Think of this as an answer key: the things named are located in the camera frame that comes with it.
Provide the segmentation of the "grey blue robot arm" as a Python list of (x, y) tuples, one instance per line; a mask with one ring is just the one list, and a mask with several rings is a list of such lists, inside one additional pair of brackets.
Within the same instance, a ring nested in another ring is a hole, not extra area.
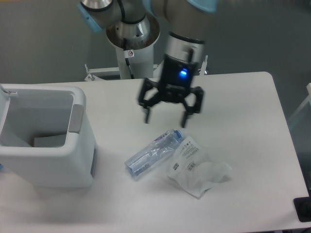
[(112, 25), (137, 26), (148, 15), (166, 19), (170, 33), (158, 82), (144, 78), (138, 103), (149, 120), (151, 108), (159, 102), (182, 103), (181, 127), (201, 111), (204, 91), (191, 82), (206, 44), (210, 22), (217, 10), (216, 0), (81, 0), (78, 8), (95, 31)]

